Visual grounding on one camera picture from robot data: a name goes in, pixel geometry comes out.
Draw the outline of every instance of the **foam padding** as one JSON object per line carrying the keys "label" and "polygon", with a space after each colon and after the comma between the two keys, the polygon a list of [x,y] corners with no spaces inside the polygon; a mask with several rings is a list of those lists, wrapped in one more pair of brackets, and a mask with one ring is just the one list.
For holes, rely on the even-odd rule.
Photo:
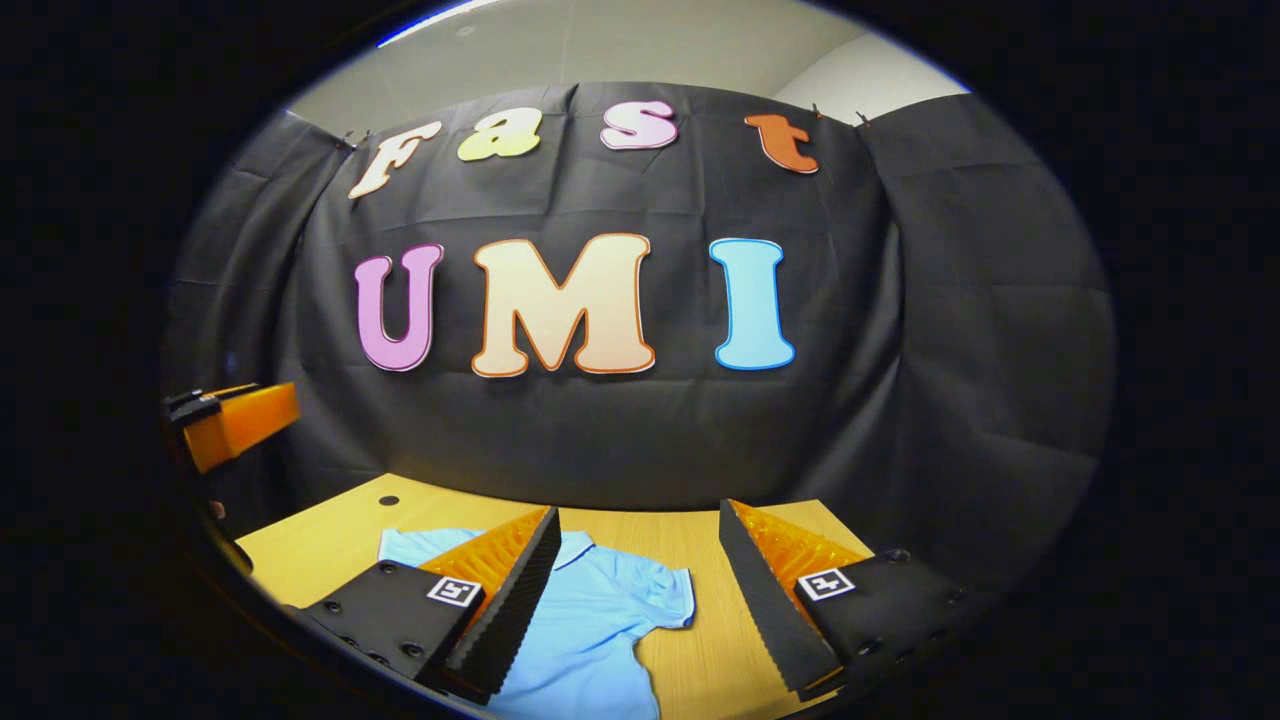
{"label": "foam padding", "polygon": [[755,547],[764,555],[764,561],[769,564],[769,570],[778,579],[778,584],[787,591],[791,603],[813,629],[819,629],[796,597],[796,580],[812,573],[861,562],[868,556],[736,500],[730,500],[728,503],[737,512]]}
{"label": "foam padding", "polygon": [[735,505],[746,507],[728,500],[721,501],[721,547],[728,556],[733,578],[742,591],[742,598],[769,657],[788,691],[803,693],[806,688],[831,685],[831,680],[840,676],[840,659],[796,607],[792,593],[778,583],[765,553],[756,546]]}
{"label": "foam padding", "polygon": [[[229,388],[221,392],[232,392]],[[216,397],[210,393],[207,397]],[[201,474],[239,457],[242,452],[271,437],[298,419],[298,398],[293,383],[265,387],[228,397],[218,413],[183,428],[196,470]]]}
{"label": "foam padding", "polygon": [[452,692],[484,702],[488,698],[474,696],[477,692],[494,694],[502,689],[547,587],[559,546],[559,510],[544,507],[422,565],[430,571],[481,583],[486,593],[476,618],[444,661],[443,670],[460,684]]}

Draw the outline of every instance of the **letter i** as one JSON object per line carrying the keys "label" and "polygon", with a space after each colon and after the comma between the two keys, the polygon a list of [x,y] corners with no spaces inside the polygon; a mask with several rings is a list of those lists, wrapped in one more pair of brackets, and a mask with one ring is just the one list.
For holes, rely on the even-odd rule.
{"label": "letter i", "polygon": [[724,268],[728,291],[728,340],[716,361],[733,370],[781,368],[796,351],[782,338],[776,268],[782,247],[767,240],[726,237],[708,249]]}

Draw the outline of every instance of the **orange soft gripper pad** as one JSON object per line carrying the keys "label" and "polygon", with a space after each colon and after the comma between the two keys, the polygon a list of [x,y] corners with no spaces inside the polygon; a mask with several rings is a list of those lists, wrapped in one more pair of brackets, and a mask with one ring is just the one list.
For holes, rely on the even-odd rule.
{"label": "orange soft gripper pad", "polygon": [[484,615],[548,512],[550,506],[521,515],[419,565],[429,573],[484,585],[484,600],[466,629],[471,629],[471,625]]}
{"label": "orange soft gripper pad", "polygon": [[818,625],[796,597],[796,580],[813,573],[861,562],[867,560],[867,556],[841,547],[799,525],[792,525],[781,518],[756,510],[750,505],[744,505],[736,500],[730,500],[728,502],[733,507],[733,511],[737,512],[737,518],[742,521],[742,527],[746,528],[748,534],[751,536],[755,547],[764,556],[764,561],[769,564],[773,577],[787,591],[791,603],[796,606],[800,615],[817,630]]}

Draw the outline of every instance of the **shirt collar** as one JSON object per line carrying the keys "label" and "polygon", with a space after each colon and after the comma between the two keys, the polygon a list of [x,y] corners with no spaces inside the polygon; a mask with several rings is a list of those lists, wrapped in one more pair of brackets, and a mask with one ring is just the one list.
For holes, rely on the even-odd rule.
{"label": "shirt collar", "polygon": [[584,532],[561,533],[561,551],[556,555],[553,569],[559,570],[593,547],[595,547],[595,543],[591,541],[591,536]]}

